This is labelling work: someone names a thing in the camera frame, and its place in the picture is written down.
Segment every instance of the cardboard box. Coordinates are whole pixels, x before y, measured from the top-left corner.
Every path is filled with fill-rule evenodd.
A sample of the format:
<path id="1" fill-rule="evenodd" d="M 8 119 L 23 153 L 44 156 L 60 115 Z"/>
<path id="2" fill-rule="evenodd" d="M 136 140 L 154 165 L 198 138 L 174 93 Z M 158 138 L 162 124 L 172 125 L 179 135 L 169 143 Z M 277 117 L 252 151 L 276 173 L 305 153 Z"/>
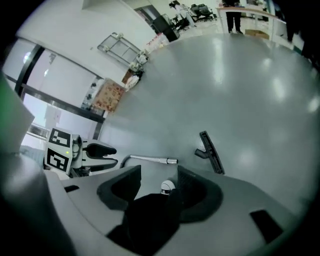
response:
<path id="1" fill-rule="evenodd" d="M 101 86 L 93 100 L 96 108 L 113 113 L 124 94 L 125 89 L 111 79 L 107 79 Z"/>
<path id="2" fill-rule="evenodd" d="M 255 29 L 246 29 L 245 34 L 253 37 L 264 38 L 269 40 L 269 35 L 265 32 Z"/>

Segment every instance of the black chair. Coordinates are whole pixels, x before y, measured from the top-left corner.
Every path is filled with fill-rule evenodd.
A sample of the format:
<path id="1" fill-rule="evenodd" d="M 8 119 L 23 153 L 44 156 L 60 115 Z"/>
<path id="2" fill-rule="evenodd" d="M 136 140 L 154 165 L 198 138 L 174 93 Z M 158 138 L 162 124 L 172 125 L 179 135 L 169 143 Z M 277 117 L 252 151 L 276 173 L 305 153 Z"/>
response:
<path id="1" fill-rule="evenodd" d="M 201 16 L 199 6 L 197 6 L 196 4 L 193 4 L 190 9 L 191 9 L 191 11 L 194 12 L 194 14 L 196 15 L 197 18 L 199 18 Z"/>
<path id="2" fill-rule="evenodd" d="M 200 11 L 201 15 L 204 16 L 204 18 L 206 20 L 213 20 L 213 16 L 212 16 L 213 13 L 212 13 L 212 11 L 210 11 L 208 9 L 208 6 L 206 6 L 206 5 L 200 6 L 199 5 L 199 11 Z"/>

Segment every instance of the black cloth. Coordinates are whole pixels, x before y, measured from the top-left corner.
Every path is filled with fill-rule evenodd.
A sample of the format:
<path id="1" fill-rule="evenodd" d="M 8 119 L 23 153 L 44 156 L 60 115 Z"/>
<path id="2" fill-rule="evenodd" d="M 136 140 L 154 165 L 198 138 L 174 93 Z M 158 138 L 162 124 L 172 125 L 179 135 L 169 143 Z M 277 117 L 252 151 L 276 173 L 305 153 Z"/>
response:
<path id="1" fill-rule="evenodd" d="M 226 13 L 226 21 L 228 23 L 228 30 L 231 31 L 234 28 L 235 30 L 240 31 L 240 17 L 241 12 L 230 12 Z"/>
<path id="2" fill-rule="evenodd" d="M 313 66 L 320 71 L 319 40 L 315 39 L 316 24 L 319 23 L 320 1 L 310 4 L 297 4 L 287 0 L 274 0 L 280 7 L 286 21 L 288 40 L 292 40 L 293 33 L 300 32 L 304 40 L 302 55 L 310 59 Z"/>
<path id="3" fill-rule="evenodd" d="M 142 256 L 156 253 L 178 230 L 183 201 L 177 189 L 170 195 L 149 194 L 125 210 L 122 224 L 107 237 Z"/>

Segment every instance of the metal rack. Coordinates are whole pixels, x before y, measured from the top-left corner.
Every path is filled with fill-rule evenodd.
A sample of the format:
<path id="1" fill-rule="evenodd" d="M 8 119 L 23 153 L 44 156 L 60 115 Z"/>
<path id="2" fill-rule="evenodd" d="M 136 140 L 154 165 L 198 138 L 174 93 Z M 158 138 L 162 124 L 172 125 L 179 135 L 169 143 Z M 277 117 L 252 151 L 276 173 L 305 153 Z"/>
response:
<path id="1" fill-rule="evenodd" d="M 146 52 L 141 51 L 123 36 L 122 33 L 113 32 L 97 48 L 133 71 L 142 70 L 142 65 L 138 62 L 137 57 L 140 54 L 146 54 Z"/>

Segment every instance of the person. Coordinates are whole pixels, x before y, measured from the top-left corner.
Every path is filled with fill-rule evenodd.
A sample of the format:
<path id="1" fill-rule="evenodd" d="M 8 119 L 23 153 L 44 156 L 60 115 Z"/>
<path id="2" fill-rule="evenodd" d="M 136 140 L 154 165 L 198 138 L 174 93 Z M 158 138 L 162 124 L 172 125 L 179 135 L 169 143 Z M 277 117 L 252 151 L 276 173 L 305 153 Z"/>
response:
<path id="1" fill-rule="evenodd" d="M 240 5 L 239 0 L 222 0 L 222 4 L 224 7 L 237 7 Z M 232 29 L 235 25 L 235 31 L 238 34 L 243 34 L 240 30 L 240 17 L 241 12 L 227 12 L 226 13 L 226 21 L 228 24 L 228 31 L 232 33 Z"/>
<path id="2" fill-rule="evenodd" d="M 194 20 L 192 19 L 188 11 L 188 7 L 186 7 L 185 5 L 181 5 L 178 1 L 172 1 L 171 3 L 169 3 L 169 6 L 170 8 L 174 8 L 184 20 L 187 20 L 191 27 L 196 26 Z"/>

